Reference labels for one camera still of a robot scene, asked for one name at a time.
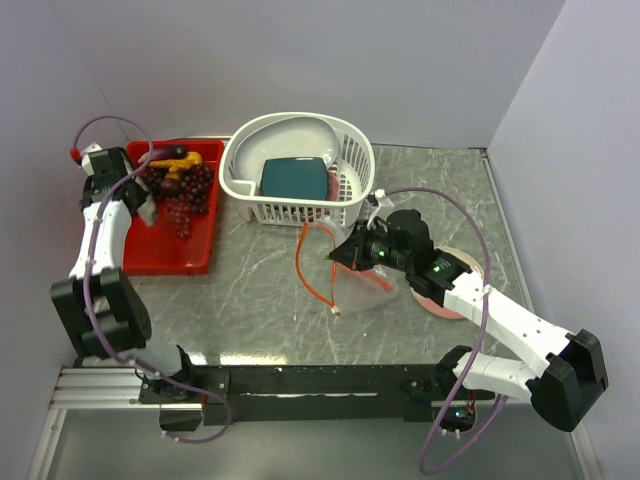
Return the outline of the dark red toy plum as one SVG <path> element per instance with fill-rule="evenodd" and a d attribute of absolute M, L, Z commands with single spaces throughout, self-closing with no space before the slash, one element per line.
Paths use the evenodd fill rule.
<path fill-rule="evenodd" d="M 160 194 L 164 198 L 173 198 L 182 191 L 182 182 L 175 178 L 165 177 L 160 183 Z"/>

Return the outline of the clear zip bag orange zipper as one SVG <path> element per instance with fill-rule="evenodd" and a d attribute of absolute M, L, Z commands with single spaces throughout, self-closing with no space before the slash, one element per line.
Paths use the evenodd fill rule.
<path fill-rule="evenodd" d="M 336 316 L 343 313 L 361 312 L 386 303 L 396 297 L 397 282 L 382 268 L 367 271 L 353 271 L 331 260 L 328 295 L 324 295 L 304 277 L 301 256 L 304 243 L 313 230 L 324 232 L 333 249 L 347 239 L 341 227 L 329 220 L 304 223 L 295 251 L 295 271 L 304 288 L 317 300 L 329 307 Z"/>

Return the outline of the dark red grape bunch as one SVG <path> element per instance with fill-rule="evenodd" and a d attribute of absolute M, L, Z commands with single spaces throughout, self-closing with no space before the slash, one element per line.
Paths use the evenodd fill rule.
<path fill-rule="evenodd" d="M 167 215 L 179 239 L 189 238 L 195 218 L 209 213 L 213 180 L 213 170 L 206 164 L 198 164 L 186 170 L 171 189 L 169 185 L 165 187 Z"/>

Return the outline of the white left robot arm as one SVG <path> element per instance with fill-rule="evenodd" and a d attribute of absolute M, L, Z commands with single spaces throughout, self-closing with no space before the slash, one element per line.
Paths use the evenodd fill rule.
<path fill-rule="evenodd" d="M 81 359 L 132 364 L 163 382 L 178 402 L 197 393 L 199 378 L 186 352 L 153 334 L 149 312 L 123 270 L 126 238 L 135 218 L 151 226 L 156 205 L 121 147 L 93 143 L 80 154 L 87 178 L 80 207 L 84 232 L 67 279 L 50 289 L 53 305 Z"/>

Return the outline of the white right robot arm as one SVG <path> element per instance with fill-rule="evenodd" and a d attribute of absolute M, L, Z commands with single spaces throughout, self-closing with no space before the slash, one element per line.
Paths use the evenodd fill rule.
<path fill-rule="evenodd" d="M 329 257 L 353 271 L 383 266 L 403 273 L 415 293 L 484 326 L 515 354 L 508 360 L 455 348 L 441 360 L 437 375 L 439 390 L 449 398 L 492 391 L 529 402 L 548 424 L 571 432 L 608 387 L 594 334 L 553 325 L 485 285 L 467 263 L 434 246 L 416 210 L 357 222 Z"/>

